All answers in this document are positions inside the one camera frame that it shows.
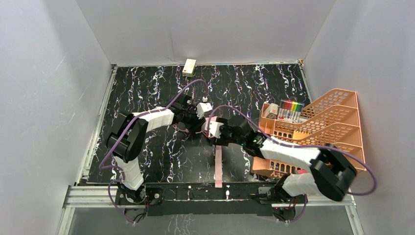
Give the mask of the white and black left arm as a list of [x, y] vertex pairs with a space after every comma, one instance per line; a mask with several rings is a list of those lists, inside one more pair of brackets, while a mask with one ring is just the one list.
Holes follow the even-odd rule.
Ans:
[[141, 203], [146, 197], [144, 177], [138, 161], [146, 134], [178, 123], [183, 123], [185, 131], [190, 134], [200, 133], [206, 121], [205, 115], [210, 111], [212, 105], [206, 97], [201, 103], [194, 104], [190, 96], [181, 94], [166, 107], [121, 115], [117, 119], [107, 137], [106, 147], [111, 151], [121, 174], [117, 186], [130, 203]]

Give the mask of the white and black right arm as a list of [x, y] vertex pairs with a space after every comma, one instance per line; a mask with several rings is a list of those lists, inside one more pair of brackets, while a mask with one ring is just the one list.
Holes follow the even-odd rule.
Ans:
[[274, 193], [283, 201], [298, 195], [323, 195], [342, 201], [357, 175], [355, 167], [334, 145], [307, 147], [278, 140], [264, 131], [255, 131], [242, 116], [207, 118], [202, 130], [213, 145], [237, 144], [253, 157], [305, 170], [284, 175], [277, 182]]

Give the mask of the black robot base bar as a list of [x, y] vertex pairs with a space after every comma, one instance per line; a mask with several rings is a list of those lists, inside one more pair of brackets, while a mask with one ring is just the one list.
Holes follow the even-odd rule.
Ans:
[[274, 204], [288, 205], [275, 182], [147, 183], [149, 215], [256, 214], [271, 216]]

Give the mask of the pink and black folding umbrella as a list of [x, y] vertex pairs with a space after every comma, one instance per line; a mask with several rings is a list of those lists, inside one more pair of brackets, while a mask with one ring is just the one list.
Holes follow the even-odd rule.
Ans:
[[[218, 116], [214, 116], [213, 121], [217, 121]], [[173, 124], [173, 128], [176, 131], [189, 133], [187, 129], [180, 129], [177, 124]], [[215, 173], [214, 173], [214, 179], [215, 179], [215, 188], [222, 188], [223, 187], [223, 170], [222, 170], [222, 146], [215, 146]]]

